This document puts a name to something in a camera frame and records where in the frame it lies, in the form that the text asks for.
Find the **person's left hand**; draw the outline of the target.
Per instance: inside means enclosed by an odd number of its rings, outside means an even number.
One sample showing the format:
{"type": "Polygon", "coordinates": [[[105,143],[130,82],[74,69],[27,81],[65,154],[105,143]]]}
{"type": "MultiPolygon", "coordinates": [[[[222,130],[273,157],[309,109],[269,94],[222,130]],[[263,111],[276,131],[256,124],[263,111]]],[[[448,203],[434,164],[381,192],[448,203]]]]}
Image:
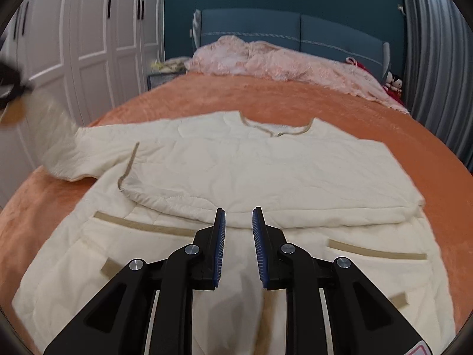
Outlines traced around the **person's left hand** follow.
{"type": "Polygon", "coordinates": [[[13,127],[21,123],[26,117],[26,105],[22,98],[9,102],[4,110],[1,110],[0,126],[2,128],[13,127]]]}

